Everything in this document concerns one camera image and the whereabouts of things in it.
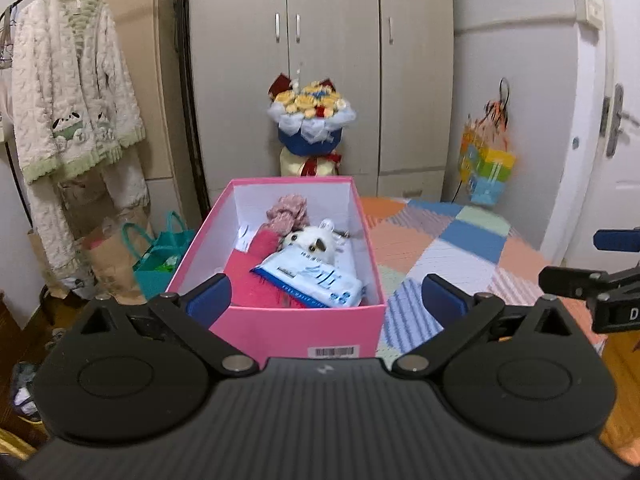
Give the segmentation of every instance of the red ribbon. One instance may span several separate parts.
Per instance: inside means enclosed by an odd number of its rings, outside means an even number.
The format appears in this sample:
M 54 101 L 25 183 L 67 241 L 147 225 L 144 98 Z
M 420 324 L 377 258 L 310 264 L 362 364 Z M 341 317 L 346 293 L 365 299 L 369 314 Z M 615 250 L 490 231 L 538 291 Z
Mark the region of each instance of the red ribbon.
M 305 165 L 302 167 L 302 173 L 300 176 L 316 176 L 318 171 L 318 159 L 325 158 L 326 160 L 330 160 L 335 164 L 335 170 L 338 171 L 338 167 L 340 166 L 340 161 L 342 160 L 342 156 L 337 153 L 329 153 L 329 155 L 321 155 L 321 156 L 312 156 L 308 158 L 305 162 Z

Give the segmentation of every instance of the white bathrobe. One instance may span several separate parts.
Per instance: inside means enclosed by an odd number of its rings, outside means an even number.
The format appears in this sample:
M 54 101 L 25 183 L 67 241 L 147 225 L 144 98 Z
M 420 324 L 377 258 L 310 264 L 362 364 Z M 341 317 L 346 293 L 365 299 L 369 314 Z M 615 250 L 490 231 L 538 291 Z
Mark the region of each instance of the white bathrobe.
M 145 137 L 103 0 L 35 0 L 14 39 L 15 137 L 27 182 L 68 180 Z
M 58 182 L 92 167 L 118 209 L 146 205 L 135 148 L 145 131 L 114 21 L 103 0 L 35 0 L 17 20 L 15 141 L 33 224 L 58 278 L 85 281 Z

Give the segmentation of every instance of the white cabinet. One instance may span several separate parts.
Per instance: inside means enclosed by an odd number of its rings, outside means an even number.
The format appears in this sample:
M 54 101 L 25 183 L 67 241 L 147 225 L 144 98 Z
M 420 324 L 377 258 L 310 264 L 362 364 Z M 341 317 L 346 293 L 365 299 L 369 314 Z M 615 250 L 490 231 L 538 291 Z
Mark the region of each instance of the white cabinet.
M 190 4 L 194 98 L 210 194 L 232 178 L 278 174 L 281 146 L 266 115 L 266 91 L 280 72 L 294 77 L 299 68 L 303 85 L 331 78 L 358 113 L 338 150 L 341 174 L 355 176 L 362 194 L 421 194 L 422 182 L 429 183 L 428 195 L 438 193 L 441 179 L 430 172 L 444 168 L 449 142 L 452 0 Z M 379 175 L 405 172 L 420 177 L 387 178 L 379 189 Z
M 380 0 L 380 174 L 441 171 L 453 84 L 452 0 Z
M 190 0 L 193 92 L 209 195 L 279 173 L 267 90 L 289 72 L 287 0 Z M 276 15 L 280 16 L 280 39 Z
M 330 77 L 358 113 L 338 150 L 343 174 L 378 174 L 380 12 L 378 0 L 287 0 L 291 72 Z

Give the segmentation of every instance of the hanging decoration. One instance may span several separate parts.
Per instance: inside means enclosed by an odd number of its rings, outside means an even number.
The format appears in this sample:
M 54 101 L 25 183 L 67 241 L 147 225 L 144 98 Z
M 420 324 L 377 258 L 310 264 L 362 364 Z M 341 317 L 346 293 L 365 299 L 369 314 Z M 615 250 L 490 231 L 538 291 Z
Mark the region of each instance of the hanging decoration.
M 507 104 L 509 82 L 500 81 L 500 98 L 489 101 L 484 118 L 465 125 L 458 169 L 461 186 L 473 204 L 493 206 L 498 202 L 516 161 L 509 138 Z

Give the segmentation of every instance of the plush toy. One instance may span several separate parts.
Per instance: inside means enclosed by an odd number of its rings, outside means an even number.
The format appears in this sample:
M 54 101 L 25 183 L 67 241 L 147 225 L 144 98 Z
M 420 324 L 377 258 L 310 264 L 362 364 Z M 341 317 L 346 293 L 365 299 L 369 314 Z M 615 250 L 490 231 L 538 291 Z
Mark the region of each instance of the plush toy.
M 336 243 L 331 229 L 322 227 L 305 227 L 302 231 L 288 234 L 282 243 L 284 247 L 297 245 L 307 253 L 330 265 L 335 264 Z

